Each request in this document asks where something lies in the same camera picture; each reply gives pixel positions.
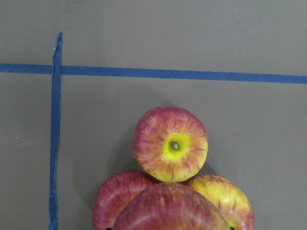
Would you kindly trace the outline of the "right red yellow apple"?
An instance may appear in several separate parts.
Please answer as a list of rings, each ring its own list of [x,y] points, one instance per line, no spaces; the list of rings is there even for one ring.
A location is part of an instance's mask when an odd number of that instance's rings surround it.
[[[230,180],[216,174],[202,174],[189,179],[186,185],[207,198],[230,229],[255,229],[254,211],[248,197]]]

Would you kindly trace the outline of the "left red yellow apple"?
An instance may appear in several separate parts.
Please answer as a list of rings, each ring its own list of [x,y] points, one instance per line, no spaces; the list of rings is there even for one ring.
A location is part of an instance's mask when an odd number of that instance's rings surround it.
[[[158,182],[140,171],[125,171],[107,178],[100,186],[93,205],[92,225],[95,230],[106,230],[125,206],[141,191]]]

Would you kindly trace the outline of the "rear red yellow apple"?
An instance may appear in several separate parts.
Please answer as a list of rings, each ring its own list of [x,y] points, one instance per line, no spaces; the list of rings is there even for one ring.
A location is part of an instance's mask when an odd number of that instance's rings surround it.
[[[141,168],[162,182],[183,182],[203,167],[208,137],[203,123],[186,109],[155,107],[138,121],[132,141]]]

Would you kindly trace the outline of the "lone red yellow apple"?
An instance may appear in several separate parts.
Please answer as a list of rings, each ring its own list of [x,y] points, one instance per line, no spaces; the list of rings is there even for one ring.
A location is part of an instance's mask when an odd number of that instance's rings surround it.
[[[114,230],[228,230],[218,209],[199,192],[159,183],[136,195],[116,218]]]

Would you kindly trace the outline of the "brown paper table cover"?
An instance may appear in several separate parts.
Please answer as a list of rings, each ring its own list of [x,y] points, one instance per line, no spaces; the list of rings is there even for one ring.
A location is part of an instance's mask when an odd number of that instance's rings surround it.
[[[101,183],[138,170],[135,125],[181,106],[206,126],[203,173],[250,199],[258,230],[307,227],[307,86],[181,79],[179,71],[307,75],[304,0],[3,0],[2,63],[172,69],[170,79],[62,76],[59,229],[92,229]]]

